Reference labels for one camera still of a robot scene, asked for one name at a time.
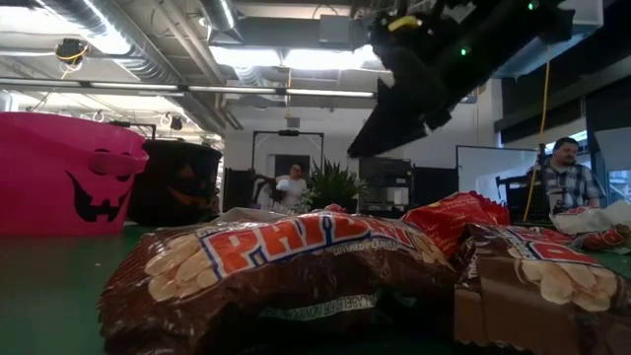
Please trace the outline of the black frame stand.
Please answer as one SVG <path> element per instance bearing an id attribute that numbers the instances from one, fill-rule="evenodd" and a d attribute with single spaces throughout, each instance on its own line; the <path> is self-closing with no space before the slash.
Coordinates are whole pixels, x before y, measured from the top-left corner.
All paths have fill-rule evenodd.
<path id="1" fill-rule="evenodd" d="M 310 135 L 310 136 L 318 136 L 320 138 L 320 162 L 319 165 L 322 166 L 324 163 L 324 136 L 323 132 L 308 132 L 308 131 L 299 131 L 294 129 L 283 129 L 283 130 L 254 130 L 252 131 L 251 136 L 251 153 L 250 153 L 250 169 L 255 170 L 255 149 L 256 149 L 256 137 L 259 134 L 272 134 L 278 136 L 287 136 L 287 137 L 298 137 L 300 135 Z"/>
<path id="2" fill-rule="evenodd" d="M 157 125 L 153 124 L 153 123 L 138 123 L 138 122 L 113 120 L 113 121 L 110 121 L 108 124 L 111 124 L 111 125 L 114 125 L 114 126 L 118 126 L 118 127 L 123 127 L 123 128 L 131 128 L 131 127 L 138 127 L 138 128 L 146 127 L 146 128 L 150 128 L 151 129 L 151 140 L 155 140 L 156 139 Z"/>

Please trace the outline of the large rectangular metal duct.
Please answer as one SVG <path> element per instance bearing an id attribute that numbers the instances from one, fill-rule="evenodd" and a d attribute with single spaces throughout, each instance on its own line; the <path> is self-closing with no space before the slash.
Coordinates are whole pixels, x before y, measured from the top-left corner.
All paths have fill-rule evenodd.
<path id="1" fill-rule="evenodd" d="M 536 37 L 518 51 L 492 75 L 493 79 L 513 78 L 531 73 L 549 59 L 561 55 L 603 26 L 602 0 L 564 0 L 559 7 L 574 10 L 571 37 L 568 40 L 546 44 Z"/>

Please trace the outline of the white board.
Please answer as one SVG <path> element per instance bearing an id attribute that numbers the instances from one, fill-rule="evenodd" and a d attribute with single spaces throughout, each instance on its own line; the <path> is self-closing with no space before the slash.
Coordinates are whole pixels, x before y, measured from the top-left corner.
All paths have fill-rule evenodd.
<path id="1" fill-rule="evenodd" d="M 496 177 L 528 176 L 538 153 L 529 149 L 505 149 L 477 146 L 456 147 L 458 190 L 475 191 L 506 205 L 500 196 Z"/>

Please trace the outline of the black pumpkin bucket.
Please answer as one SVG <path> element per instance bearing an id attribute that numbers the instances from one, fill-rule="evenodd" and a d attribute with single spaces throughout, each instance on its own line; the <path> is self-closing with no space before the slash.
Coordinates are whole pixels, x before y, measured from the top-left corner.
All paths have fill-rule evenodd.
<path id="1" fill-rule="evenodd" d="M 176 227 L 217 215 L 220 151 L 174 140 L 148 140 L 143 149 L 149 160 L 133 182 L 127 210 L 130 221 Z"/>

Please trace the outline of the black equipment stand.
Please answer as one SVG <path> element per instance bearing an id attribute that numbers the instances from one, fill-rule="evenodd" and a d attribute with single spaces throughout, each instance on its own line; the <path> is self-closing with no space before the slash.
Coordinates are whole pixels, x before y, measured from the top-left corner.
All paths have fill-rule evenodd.
<path id="1" fill-rule="evenodd" d="M 547 218 L 547 201 L 541 183 L 531 177 L 496 177 L 501 200 L 507 205 L 513 223 L 540 222 Z"/>

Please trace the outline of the brown PayDay bar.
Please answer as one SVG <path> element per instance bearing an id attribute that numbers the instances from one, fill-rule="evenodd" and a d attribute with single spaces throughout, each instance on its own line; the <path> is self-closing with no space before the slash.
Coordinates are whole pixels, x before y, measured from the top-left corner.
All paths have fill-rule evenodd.
<path id="1" fill-rule="evenodd" d="M 468 224 L 454 336 L 540 355 L 631 355 L 631 279 L 558 238 Z"/>
<path id="2" fill-rule="evenodd" d="M 317 210 L 143 235 L 106 282 L 107 355 L 235 355 L 453 310 L 456 268 L 400 220 Z"/>

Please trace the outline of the long ceiling light bar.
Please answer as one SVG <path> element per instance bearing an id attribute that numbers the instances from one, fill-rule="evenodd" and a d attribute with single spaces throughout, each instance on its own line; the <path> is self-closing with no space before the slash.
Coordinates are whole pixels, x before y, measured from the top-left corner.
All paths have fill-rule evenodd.
<path id="1" fill-rule="evenodd" d="M 151 84 L 127 83 L 66 79 L 34 79 L 0 77 L 0 87 L 15 90 L 81 93 L 82 91 L 98 91 L 114 95 L 130 92 L 132 95 L 155 95 L 182 97 L 184 93 L 263 95 L 282 97 L 319 97 L 336 99 L 375 100 L 377 94 L 365 91 L 344 91 L 325 89 L 303 89 L 295 87 L 248 87 L 227 85 L 187 85 L 187 84 Z"/>

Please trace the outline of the black panel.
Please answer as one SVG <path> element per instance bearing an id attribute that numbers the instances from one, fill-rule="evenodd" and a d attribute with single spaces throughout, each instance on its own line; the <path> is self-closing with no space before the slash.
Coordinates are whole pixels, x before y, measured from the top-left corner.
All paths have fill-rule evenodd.
<path id="1" fill-rule="evenodd" d="M 227 168 L 223 179 L 223 211 L 249 207 L 252 203 L 255 172 Z"/>

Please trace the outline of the person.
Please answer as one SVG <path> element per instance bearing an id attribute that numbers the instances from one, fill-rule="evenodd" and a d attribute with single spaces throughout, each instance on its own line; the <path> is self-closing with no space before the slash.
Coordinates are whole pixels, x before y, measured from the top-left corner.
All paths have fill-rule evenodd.
<path id="1" fill-rule="evenodd" d="M 290 182 L 290 188 L 284 192 L 281 204 L 287 208 L 294 208 L 301 203 L 304 193 L 307 191 L 307 183 L 303 178 L 303 168 L 300 164 L 292 165 L 287 175 L 276 178 L 276 182 L 280 179 L 287 179 Z"/>
<path id="2" fill-rule="evenodd" d="M 555 142 L 552 155 L 543 163 L 546 188 L 552 193 L 552 211 L 589 206 L 600 207 L 603 189 L 592 170 L 577 162 L 579 143 L 570 137 Z"/>

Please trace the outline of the clear candy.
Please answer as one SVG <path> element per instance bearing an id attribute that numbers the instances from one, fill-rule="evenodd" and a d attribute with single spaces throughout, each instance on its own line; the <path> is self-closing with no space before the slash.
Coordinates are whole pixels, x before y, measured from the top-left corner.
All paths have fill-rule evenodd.
<path id="1" fill-rule="evenodd" d="M 293 210 L 283 210 L 278 212 L 245 207 L 235 207 L 213 219 L 212 223 L 219 224 L 230 222 L 272 222 L 296 215 L 297 213 Z"/>

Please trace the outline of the white and red candy pack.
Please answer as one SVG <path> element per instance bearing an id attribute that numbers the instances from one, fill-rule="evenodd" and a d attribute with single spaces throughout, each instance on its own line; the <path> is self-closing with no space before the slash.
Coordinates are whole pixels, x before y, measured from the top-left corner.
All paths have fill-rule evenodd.
<path id="1" fill-rule="evenodd" d="M 617 225 L 631 228 L 631 204 L 618 200 L 605 208 L 582 206 L 551 215 L 550 220 L 566 235 L 603 232 Z"/>

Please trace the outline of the bright ceiling light panel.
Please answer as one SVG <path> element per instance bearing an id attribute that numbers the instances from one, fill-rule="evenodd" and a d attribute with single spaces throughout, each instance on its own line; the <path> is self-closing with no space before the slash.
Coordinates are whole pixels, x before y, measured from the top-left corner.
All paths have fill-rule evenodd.
<path id="1" fill-rule="evenodd" d="M 301 70 L 385 71 L 369 44 L 354 51 L 290 49 L 285 54 L 271 48 L 210 46 L 209 49 L 218 64 L 239 68 L 284 66 Z"/>

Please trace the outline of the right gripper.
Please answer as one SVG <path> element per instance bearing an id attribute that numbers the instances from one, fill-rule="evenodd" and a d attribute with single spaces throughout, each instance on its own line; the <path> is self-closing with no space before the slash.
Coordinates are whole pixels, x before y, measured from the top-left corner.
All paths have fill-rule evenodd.
<path id="1" fill-rule="evenodd" d="M 377 103 L 347 149 L 350 158 L 369 158 L 428 135 L 452 119 L 448 89 L 430 63 L 438 51 L 459 35 L 459 23 L 450 16 L 423 21 L 416 29 L 390 32 L 397 16 L 378 16 L 370 25 L 370 45 L 393 77 L 379 79 Z"/>

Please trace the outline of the grey ceiling box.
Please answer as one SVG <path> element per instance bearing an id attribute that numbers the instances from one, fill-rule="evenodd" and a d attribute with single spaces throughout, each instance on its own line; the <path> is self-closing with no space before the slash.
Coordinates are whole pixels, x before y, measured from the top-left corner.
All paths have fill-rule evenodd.
<path id="1" fill-rule="evenodd" d="M 360 20 L 335 15 L 319 17 L 318 42 L 323 47 L 354 50 L 368 41 L 368 31 Z"/>

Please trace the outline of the green table mat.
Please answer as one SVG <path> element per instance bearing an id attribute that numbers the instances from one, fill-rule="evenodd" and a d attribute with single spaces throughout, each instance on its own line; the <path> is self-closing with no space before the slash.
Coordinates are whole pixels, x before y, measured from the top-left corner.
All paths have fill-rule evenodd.
<path id="1" fill-rule="evenodd" d="M 465 269 L 459 257 L 461 236 L 456 254 L 448 258 L 456 268 L 455 285 Z M 97 339 L 93 351 L 107 355 L 99 321 L 99 299 L 106 282 L 129 254 L 119 259 L 105 254 L 96 243 L 77 246 L 68 256 L 56 254 L 53 244 L 44 241 L 30 246 L 16 242 L 0 245 L 0 354 L 88 355 L 81 340 L 92 336 Z M 455 285 L 453 310 L 442 328 L 433 328 L 427 317 L 421 317 L 410 325 L 391 324 L 314 344 L 256 345 L 241 352 L 264 346 L 287 351 L 293 346 L 338 344 L 390 331 L 449 337 L 462 343 L 454 336 Z"/>

